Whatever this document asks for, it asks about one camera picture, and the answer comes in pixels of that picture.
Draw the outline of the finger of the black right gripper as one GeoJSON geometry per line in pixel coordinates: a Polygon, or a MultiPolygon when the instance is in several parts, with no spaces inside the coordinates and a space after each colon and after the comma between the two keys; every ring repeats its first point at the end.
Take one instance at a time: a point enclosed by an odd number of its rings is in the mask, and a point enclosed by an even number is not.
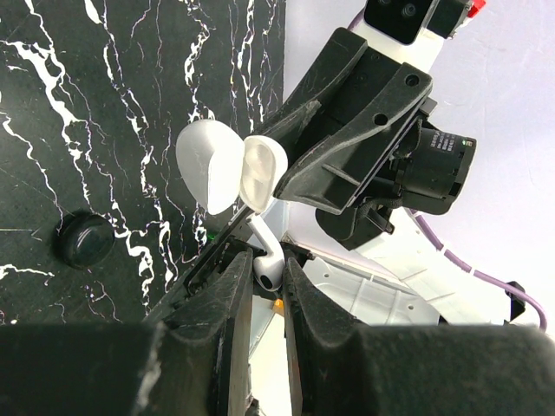
{"type": "Polygon", "coordinates": [[[341,214],[392,155],[432,86],[407,63],[356,67],[298,139],[275,197],[341,214]]]}
{"type": "MultiPolygon", "coordinates": [[[[365,39],[345,28],[336,29],[290,97],[257,131],[276,139],[292,157],[301,145],[309,142],[312,137],[310,125],[334,97],[345,89],[343,84],[367,50],[368,42],[365,39]]],[[[239,209],[200,257],[193,261],[191,268],[179,277],[168,294],[155,305],[144,319],[145,322],[162,320],[178,309],[185,299],[202,290],[226,244],[233,241],[235,236],[250,234],[245,227],[252,213],[253,210],[247,205],[239,209]]]]}

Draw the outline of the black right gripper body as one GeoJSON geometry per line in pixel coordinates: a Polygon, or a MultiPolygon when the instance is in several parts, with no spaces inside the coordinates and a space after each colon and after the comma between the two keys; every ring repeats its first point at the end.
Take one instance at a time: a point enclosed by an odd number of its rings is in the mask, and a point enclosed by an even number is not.
{"type": "Polygon", "coordinates": [[[340,143],[319,170],[328,179],[318,225],[347,250],[395,230],[393,210],[449,211],[469,174],[476,141],[446,133],[428,118],[432,80],[371,49],[325,112],[340,143]]]}

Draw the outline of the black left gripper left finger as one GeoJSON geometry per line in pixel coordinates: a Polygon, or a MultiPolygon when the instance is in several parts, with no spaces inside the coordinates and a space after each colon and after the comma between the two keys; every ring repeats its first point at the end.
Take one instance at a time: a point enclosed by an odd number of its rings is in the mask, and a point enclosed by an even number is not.
{"type": "Polygon", "coordinates": [[[5,326],[4,415],[242,415],[250,250],[158,323],[5,326]]]}

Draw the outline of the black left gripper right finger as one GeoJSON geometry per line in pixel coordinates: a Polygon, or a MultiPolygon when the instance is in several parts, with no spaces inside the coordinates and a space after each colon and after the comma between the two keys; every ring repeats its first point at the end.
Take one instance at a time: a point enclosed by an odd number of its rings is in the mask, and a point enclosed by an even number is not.
{"type": "Polygon", "coordinates": [[[296,415],[551,415],[554,344],[535,328],[370,326],[295,259],[283,273],[296,415]]]}

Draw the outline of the white earbud charging case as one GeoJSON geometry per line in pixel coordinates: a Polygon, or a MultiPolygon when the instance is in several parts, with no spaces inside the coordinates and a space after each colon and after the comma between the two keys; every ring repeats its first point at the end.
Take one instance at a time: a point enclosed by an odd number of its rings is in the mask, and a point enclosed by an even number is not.
{"type": "Polygon", "coordinates": [[[188,191],[215,216],[236,199],[256,213],[271,205],[288,167],[283,147],[264,135],[241,138],[217,120],[196,120],[178,135],[176,160],[188,191]]]}

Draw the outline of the white wireless earbud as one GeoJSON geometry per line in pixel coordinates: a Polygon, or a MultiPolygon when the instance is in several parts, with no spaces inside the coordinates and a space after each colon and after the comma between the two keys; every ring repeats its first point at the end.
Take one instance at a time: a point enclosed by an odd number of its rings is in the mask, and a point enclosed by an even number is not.
{"type": "Polygon", "coordinates": [[[255,277],[265,290],[274,292],[283,282],[285,259],[281,244],[261,216],[251,214],[246,223],[265,251],[265,255],[253,260],[255,277]]]}

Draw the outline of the black round earbud case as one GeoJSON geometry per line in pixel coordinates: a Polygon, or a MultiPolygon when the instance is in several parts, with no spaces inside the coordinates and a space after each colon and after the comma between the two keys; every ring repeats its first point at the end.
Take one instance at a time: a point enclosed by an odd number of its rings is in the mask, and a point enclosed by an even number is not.
{"type": "Polygon", "coordinates": [[[66,215],[55,228],[53,253],[75,270],[85,270],[103,261],[114,247],[112,224],[90,211],[66,215]]]}

